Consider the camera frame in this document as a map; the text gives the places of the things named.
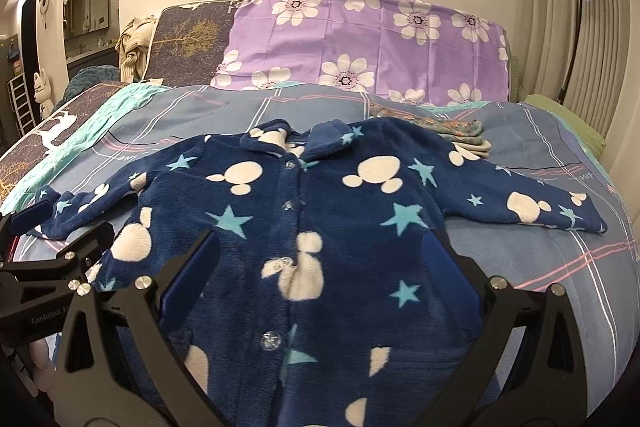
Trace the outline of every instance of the purple floral fabric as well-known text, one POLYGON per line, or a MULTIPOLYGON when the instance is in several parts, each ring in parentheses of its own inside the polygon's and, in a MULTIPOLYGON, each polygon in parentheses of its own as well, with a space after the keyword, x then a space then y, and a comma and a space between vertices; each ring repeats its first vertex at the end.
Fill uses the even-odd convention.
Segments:
POLYGON ((421 0, 245 0, 211 85, 335 86, 415 105, 506 101, 504 29, 421 0))

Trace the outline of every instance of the clear plastic button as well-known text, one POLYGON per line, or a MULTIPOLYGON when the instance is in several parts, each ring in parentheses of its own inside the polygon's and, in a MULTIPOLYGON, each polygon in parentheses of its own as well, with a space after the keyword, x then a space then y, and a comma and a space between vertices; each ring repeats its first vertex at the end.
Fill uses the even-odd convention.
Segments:
POLYGON ((275 351, 280 347, 281 343, 282 339, 276 331, 267 331, 262 334, 262 338, 260 339, 260 346, 262 346, 262 349, 265 351, 275 351))

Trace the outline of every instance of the black door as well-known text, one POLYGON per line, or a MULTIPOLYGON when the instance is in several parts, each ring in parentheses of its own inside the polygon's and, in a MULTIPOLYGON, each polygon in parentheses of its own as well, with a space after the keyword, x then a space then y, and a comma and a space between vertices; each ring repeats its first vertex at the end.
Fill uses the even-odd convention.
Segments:
POLYGON ((33 73, 40 71, 38 64, 38 45, 36 44, 36 9, 38 7, 37 0, 26 0, 22 5, 22 67, 24 68, 24 77, 27 81, 27 90, 29 91, 29 101, 33 110, 33 118, 36 124, 39 124, 40 108, 36 103, 33 73))

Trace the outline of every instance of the green cushion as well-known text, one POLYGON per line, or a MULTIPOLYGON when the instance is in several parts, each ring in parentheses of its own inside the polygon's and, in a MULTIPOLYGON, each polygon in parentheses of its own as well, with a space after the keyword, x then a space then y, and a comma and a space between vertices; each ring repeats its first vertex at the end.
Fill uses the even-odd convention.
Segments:
POLYGON ((599 158, 602 151, 604 151, 607 143, 600 133, 579 116, 569 111, 564 105, 560 105, 542 94, 530 94, 525 98, 524 103, 549 111, 551 114, 561 118, 596 158, 599 158))

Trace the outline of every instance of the shirt collar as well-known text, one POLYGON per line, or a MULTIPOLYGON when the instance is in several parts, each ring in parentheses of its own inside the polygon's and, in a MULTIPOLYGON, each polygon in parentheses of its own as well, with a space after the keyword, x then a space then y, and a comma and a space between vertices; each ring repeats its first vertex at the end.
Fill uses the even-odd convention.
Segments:
POLYGON ((292 130, 286 120, 277 119, 242 135, 240 147, 278 155, 292 152, 304 161, 313 161, 350 147, 355 138, 351 127, 340 120, 320 123, 300 134, 292 130))

